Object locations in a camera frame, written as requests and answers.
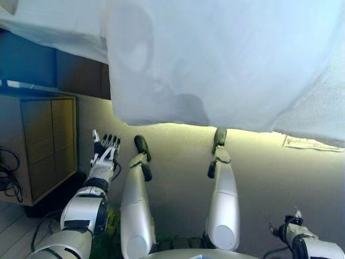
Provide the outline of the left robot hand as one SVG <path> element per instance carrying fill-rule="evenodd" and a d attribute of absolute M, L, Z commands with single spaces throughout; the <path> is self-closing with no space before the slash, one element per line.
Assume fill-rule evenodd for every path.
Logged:
<path fill-rule="evenodd" d="M 120 147 L 120 138 L 112 134 L 105 134 L 100 138 L 95 129 L 92 131 L 92 137 L 94 155 L 91 159 L 91 166 L 93 167 L 96 163 L 105 163 L 115 170 L 118 165 L 116 158 Z"/>

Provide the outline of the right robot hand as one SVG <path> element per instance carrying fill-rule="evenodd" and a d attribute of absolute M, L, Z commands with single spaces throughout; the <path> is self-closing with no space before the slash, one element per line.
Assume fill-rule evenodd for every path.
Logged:
<path fill-rule="evenodd" d="M 296 209 L 293 215 L 286 215 L 284 219 L 284 223 L 280 225 L 279 227 L 274 227 L 272 223 L 269 223 L 268 229 L 273 236 L 278 237 L 284 243 L 287 243 L 287 231 L 288 231 L 288 226 L 290 224 L 302 226 L 303 218 L 302 218 L 301 210 Z"/>

